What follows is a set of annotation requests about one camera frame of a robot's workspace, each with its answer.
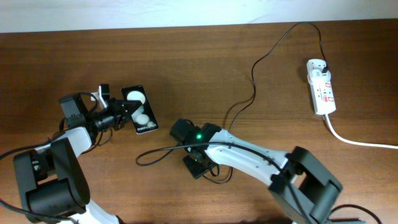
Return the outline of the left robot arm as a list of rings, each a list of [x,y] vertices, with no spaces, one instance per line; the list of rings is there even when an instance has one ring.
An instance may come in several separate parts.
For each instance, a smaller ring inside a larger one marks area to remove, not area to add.
[[[88,109],[84,95],[60,99],[65,115],[60,124],[67,129],[21,149],[13,158],[22,213],[31,223],[122,223],[91,199],[78,157],[103,146],[105,132],[113,133],[130,121],[137,131],[153,129],[149,100],[142,90],[130,90],[121,100],[97,91],[89,93],[95,105]]]

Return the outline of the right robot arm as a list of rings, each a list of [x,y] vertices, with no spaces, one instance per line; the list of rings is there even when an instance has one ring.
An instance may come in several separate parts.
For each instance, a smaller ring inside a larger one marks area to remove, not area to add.
[[[295,223],[327,223],[343,190],[339,180],[308,150],[275,151],[243,141],[211,123],[203,127],[179,119],[170,136],[187,152],[183,162],[198,179],[220,165],[230,166],[266,184]]]

